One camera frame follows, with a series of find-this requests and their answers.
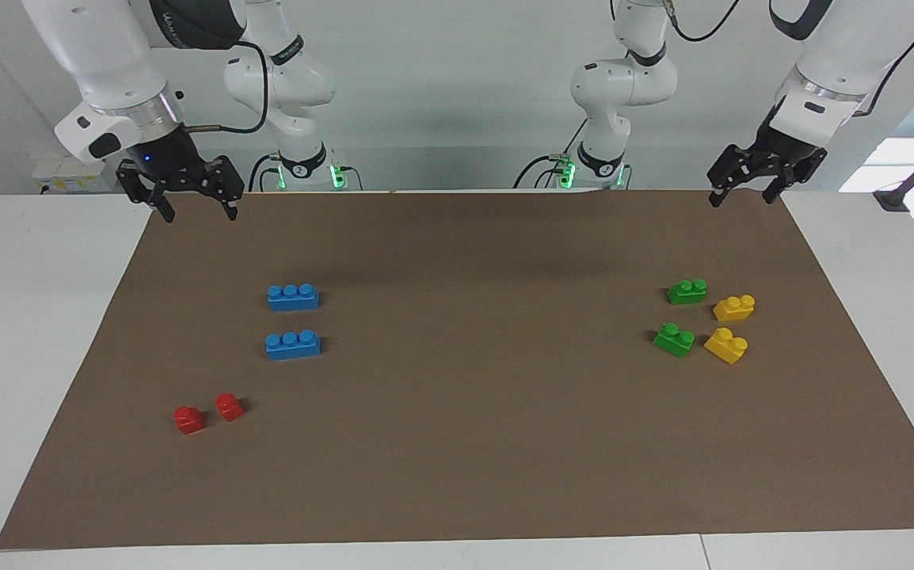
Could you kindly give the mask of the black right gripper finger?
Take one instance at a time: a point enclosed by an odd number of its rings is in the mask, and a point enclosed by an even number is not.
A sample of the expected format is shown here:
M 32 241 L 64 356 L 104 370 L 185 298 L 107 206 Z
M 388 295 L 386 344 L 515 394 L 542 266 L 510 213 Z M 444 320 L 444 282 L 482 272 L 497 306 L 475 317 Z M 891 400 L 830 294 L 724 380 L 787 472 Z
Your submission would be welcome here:
M 116 167 L 118 184 L 130 201 L 134 204 L 148 205 L 156 210 L 165 222 L 172 223 L 176 213 L 166 197 L 166 188 L 161 183 L 156 183 L 152 188 L 148 188 L 143 183 L 146 177 L 132 160 L 121 160 Z
M 238 202 L 244 192 L 242 177 L 228 156 L 219 155 L 204 163 L 204 195 L 218 201 L 230 221 L 238 218 Z

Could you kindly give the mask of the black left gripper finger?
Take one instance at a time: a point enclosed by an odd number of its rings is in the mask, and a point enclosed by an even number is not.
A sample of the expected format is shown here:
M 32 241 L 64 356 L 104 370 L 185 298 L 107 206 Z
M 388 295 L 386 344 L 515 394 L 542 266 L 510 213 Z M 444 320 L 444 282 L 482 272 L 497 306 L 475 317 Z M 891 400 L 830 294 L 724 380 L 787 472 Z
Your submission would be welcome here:
M 707 170 L 706 177 L 713 191 L 708 196 L 708 202 L 714 208 L 724 203 L 729 192 L 737 185 L 746 181 L 749 153 L 736 144 L 729 144 L 714 160 L 713 165 Z
M 804 181 L 804 173 L 802 173 L 804 167 L 802 163 L 794 163 L 794 165 L 785 165 L 779 173 L 776 174 L 773 181 L 769 183 L 764 192 L 762 192 L 762 198 L 766 204 L 773 204 L 780 195 L 786 191 L 787 188 L 790 188 L 791 185 L 802 184 Z

